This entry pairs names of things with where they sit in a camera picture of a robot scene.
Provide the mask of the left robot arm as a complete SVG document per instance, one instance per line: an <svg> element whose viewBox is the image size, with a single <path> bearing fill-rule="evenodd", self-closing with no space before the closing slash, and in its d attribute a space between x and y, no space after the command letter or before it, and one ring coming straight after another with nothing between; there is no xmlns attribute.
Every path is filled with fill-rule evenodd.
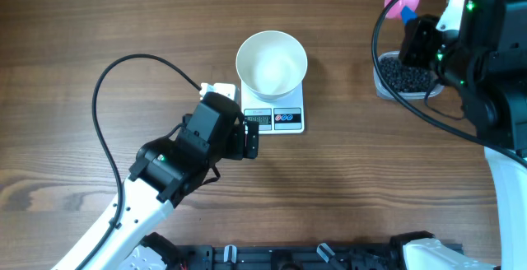
<svg viewBox="0 0 527 270"><path fill-rule="evenodd" d="M56 264L57 269L116 269L181 201L211 183L222 159L254 159L259 125L230 98L208 92L173 133L144 144L116 198Z"/></svg>

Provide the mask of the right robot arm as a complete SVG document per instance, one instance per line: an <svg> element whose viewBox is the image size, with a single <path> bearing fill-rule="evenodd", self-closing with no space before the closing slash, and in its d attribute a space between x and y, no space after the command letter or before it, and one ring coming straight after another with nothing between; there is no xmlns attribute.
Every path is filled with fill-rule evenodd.
<svg viewBox="0 0 527 270"><path fill-rule="evenodd" d="M526 0L450 0L442 16L399 10L399 57L453 87L496 190L501 268L526 267Z"/></svg>

